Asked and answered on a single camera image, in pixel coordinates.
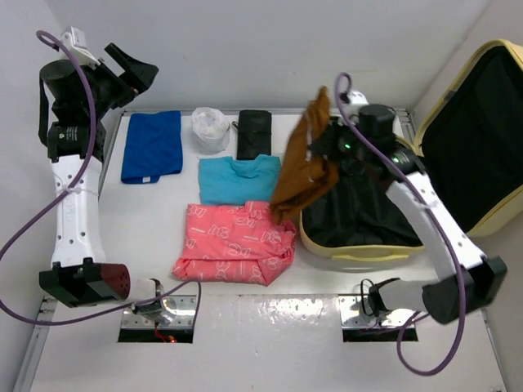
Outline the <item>brown garment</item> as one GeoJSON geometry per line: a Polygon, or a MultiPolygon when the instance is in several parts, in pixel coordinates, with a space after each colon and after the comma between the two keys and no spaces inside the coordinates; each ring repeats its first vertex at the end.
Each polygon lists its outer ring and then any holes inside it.
{"type": "Polygon", "coordinates": [[[309,147],[327,130],[330,119],[329,90],[322,86],[308,103],[288,138],[270,214],[276,224],[293,219],[338,182],[338,165],[313,154],[309,147]]]}

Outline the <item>pale yellow suitcase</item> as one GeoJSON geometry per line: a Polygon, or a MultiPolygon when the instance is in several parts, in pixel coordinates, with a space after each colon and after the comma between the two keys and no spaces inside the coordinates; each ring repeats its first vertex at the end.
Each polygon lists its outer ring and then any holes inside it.
{"type": "MultiPolygon", "coordinates": [[[[480,47],[418,129],[413,142],[432,186],[470,237],[488,236],[522,209],[522,48],[480,47]]],[[[337,163],[339,180],[300,215],[306,249],[337,260],[403,259],[422,244],[359,162],[337,163]]]]}

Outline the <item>blue towel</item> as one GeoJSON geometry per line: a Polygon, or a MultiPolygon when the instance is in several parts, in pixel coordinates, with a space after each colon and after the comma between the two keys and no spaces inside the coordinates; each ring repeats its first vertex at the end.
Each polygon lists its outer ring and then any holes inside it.
{"type": "Polygon", "coordinates": [[[156,183],[162,176],[181,173],[181,113],[133,114],[123,154],[121,181],[127,185],[156,183]]]}

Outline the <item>pink patterned garment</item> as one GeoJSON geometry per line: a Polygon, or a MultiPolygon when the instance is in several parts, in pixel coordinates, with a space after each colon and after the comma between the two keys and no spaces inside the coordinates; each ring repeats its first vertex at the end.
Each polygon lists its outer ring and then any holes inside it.
{"type": "Polygon", "coordinates": [[[180,280],[268,286],[293,263],[296,234],[291,221],[271,220],[267,202],[190,204],[184,246],[172,274],[180,280]]]}

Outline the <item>turquoise t-shirt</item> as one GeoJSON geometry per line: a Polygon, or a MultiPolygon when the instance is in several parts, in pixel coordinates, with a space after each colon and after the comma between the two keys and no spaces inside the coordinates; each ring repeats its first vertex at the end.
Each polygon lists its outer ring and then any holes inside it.
{"type": "Polygon", "coordinates": [[[204,205],[242,206],[269,202],[279,179],[279,157],[261,154],[253,160],[231,156],[199,160],[199,197],[204,205]]]}

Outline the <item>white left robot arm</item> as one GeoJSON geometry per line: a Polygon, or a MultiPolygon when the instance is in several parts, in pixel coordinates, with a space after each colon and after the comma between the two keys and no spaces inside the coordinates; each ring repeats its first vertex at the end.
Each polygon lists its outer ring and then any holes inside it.
{"type": "Polygon", "coordinates": [[[83,84],[69,60],[42,67],[39,138],[55,178],[56,244],[50,269],[40,273],[43,291],[69,308],[130,301],[132,312],[159,321],[163,287],[155,278],[134,278],[124,264],[109,263],[101,243],[99,180],[105,161],[101,119],[150,88],[158,68],[110,43],[105,51],[123,68],[116,75],[103,63],[83,65],[95,113],[89,113],[83,84]]]}

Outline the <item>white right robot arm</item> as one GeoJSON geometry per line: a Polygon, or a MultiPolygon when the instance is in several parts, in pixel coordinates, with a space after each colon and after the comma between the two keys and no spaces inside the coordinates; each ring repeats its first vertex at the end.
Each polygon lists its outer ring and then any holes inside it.
{"type": "Polygon", "coordinates": [[[490,305],[507,274],[462,231],[434,190],[420,158],[393,132],[394,114],[384,105],[360,107],[359,123],[342,114],[329,119],[309,150],[337,163],[359,162],[399,209],[431,256],[434,281],[389,278],[369,288],[362,309],[375,318],[396,309],[426,312],[446,325],[490,305]]]}

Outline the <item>white plastic bag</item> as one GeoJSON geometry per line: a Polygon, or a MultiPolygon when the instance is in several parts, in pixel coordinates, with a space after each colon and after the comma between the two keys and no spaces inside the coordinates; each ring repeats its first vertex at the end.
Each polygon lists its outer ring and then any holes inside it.
{"type": "Polygon", "coordinates": [[[191,114],[191,129],[206,154],[224,151],[230,142],[230,122],[218,109],[199,107],[191,114]]]}

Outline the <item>black pouch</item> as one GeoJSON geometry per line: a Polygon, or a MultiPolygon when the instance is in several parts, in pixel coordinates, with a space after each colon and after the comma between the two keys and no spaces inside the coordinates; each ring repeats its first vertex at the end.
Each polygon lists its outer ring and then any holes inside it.
{"type": "Polygon", "coordinates": [[[253,160],[258,155],[271,155],[272,115],[265,110],[245,109],[233,122],[237,131],[237,160],[253,160]]]}

